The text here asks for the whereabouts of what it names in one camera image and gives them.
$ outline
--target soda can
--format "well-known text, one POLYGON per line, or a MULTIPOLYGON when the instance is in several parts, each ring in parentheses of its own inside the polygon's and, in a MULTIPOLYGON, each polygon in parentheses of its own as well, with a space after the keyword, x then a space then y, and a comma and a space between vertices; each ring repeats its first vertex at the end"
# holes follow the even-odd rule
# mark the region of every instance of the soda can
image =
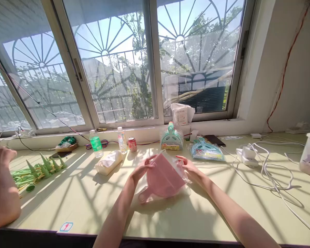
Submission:
POLYGON ((135 152, 137 150, 137 142, 135 141, 134 137, 130 137, 127 139, 128 147, 130 151, 135 152))

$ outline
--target desk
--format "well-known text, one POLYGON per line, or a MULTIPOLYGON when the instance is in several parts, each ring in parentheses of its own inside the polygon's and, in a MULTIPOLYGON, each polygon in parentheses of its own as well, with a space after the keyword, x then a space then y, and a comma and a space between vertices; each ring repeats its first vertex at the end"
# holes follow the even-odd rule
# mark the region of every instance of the desk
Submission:
MULTIPOLYGON (((305 142, 305 135, 274 134, 305 142)), ((225 140, 226 150, 235 154, 235 149, 255 139, 225 140)), ((180 154, 191 159, 189 142, 183 151, 169 151, 173 156, 180 154)), ((299 171, 299 167, 287 160, 284 152, 302 151, 299 146, 274 146, 262 144, 268 149, 272 163, 293 171, 294 188, 282 193, 291 201, 291 208, 310 224, 310 176, 299 171)), ((109 145, 104 155, 118 149, 109 145)), ((143 159, 159 152, 159 144, 138 146, 138 151, 128 152, 124 163, 115 168, 108 177, 96 173, 97 160, 92 150, 79 147, 67 158, 68 168, 54 174, 36 185, 34 191, 23 193, 22 214, 8 228, 57 231, 66 221, 73 222, 69 234, 99 233, 111 207, 123 188, 127 177, 143 159)), ((49 156, 54 152, 43 152, 49 156)), ((280 244, 310 245, 310 230, 299 221, 284 205, 276 193, 246 184, 232 169, 233 157, 225 152, 225 162, 194 160, 196 166, 209 176, 222 190, 243 207, 280 244)), ((290 157, 299 162, 301 154, 290 157)), ((38 152, 19 151, 11 163, 11 169, 26 167, 25 159, 32 165, 41 162, 38 152)), ((269 185, 260 175, 260 168, 250 169, 239 165, 241 174, 247 181, 269 185)), ((280 167, 270 167, 270 172, 281 183, 288 182, 289 172, 280 167)), ((146 185, 143 177, 136 193, 146 185)), ((190 195, 180 195, 171 199, 156 201, 144 206, 133 201, 127 220, 126 238, 180 239, 202 242, 236 241, 228 225, 209 197, 197 185, 190 186, 190 195)))

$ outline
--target smartphone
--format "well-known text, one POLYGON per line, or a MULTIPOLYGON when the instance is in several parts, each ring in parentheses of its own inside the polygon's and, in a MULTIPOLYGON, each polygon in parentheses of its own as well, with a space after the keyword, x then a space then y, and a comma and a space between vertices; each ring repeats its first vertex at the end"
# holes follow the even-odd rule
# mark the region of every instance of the smartphone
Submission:
POLYGON ((223 141, 221 141, 219 138, 217 138, 214 135, 206 135, 205 136, 212 144, 218 145, 218 146, 226 146, 223 141))
POLYGON ((50 156, 49 158, 57 158, 57 157, 66 157, 70 154, 71 152, 58 152, 50 156))

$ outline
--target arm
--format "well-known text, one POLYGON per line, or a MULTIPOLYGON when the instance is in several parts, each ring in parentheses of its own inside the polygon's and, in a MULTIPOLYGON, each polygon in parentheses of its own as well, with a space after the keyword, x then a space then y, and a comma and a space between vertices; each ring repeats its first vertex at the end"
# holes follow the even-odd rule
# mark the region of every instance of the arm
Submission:
POLYGON ((182 156, 182 166, 210 196, 244 247, 280 247, 275 240, 243 208, 195 167, 192 161, 182 156))
POLYGON ((149 157, 143 161, 128 177, 122 192, 103 223, 102 229, 96 237, 93 247, 119 247, 135 189, 139 180, 147 170, 154 167, 153 165, 148 165, 149 161, 154 157, 155 156, 149 157))
POLYGON ((0 147, 0 227, 13 222, 21 213, 18 189, 9 171, 9 163, 16 154, 16 151, 0 147))

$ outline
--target person's forearm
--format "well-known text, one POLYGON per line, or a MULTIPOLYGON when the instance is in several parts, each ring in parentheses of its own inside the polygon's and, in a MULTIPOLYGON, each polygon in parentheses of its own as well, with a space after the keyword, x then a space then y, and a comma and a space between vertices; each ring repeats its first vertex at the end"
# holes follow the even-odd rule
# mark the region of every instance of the person's forearm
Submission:
POLYGON ((131 177, 107 216, 93 247, 117 248, 120 245, 136 185, 131 177))
POLYGON ((13 222, 21 213, 19 193, 9 168, 0 168, 0 227, 13 222))
POLYGON ((244 247, 280 247, 254 218, 208 177, 200 175, 200 181, 244 247))

